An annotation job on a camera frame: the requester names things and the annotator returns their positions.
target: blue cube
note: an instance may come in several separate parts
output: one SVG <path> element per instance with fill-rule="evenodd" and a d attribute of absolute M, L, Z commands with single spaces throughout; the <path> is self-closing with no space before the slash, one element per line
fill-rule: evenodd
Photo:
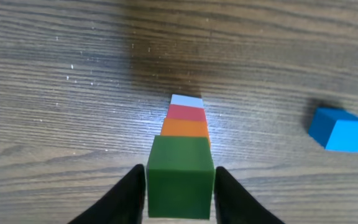
<path fill-rule="evenodd" d="M 318 108 L 309 135 L 326 150 L 358 152 L 358 117 L 344 110 Z"/>

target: red block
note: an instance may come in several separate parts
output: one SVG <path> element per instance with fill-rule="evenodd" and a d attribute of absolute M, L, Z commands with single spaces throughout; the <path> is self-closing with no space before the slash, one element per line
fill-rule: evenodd
<path fill-rule="evenodd" d="M 188 121 L 206 121 L 205 110 L 190 106 L 170 105 L 167 118 Z"/>

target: top face of green cube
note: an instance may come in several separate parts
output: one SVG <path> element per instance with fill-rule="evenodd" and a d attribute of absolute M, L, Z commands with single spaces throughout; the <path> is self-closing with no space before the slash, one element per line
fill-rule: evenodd
<path fill-rule="evenodd" d="M 214 170 L 207 138 L 156 136 L 149 156 L 149 169 Z"/>

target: side face of blue cube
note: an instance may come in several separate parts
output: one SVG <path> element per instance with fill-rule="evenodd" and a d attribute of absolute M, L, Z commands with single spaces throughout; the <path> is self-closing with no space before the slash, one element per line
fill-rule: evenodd
<path fill-rule="evenodd" d="M 336 121 L 326 150 L 339 152 L 358 152 L 358 121 Z"/>
<path fill-rule="evenodd" d="M 309 135 L 325 148 L 331 137 L 335 122 L 323 110 L 317 109 L 309 129 Z"/>

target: dark wood table top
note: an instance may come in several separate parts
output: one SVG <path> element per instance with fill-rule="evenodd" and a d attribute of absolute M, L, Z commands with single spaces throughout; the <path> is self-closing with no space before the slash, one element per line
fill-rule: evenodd
<path fill-rule="evenodd" d="M 353 0 L 0 0 L 0 223 L 92 205 L 172 93 L 203 97 L 215 166 L 284 222 L 358 223 L 358 154 L 306 132 L 319 105 L 358 114 Z"/>

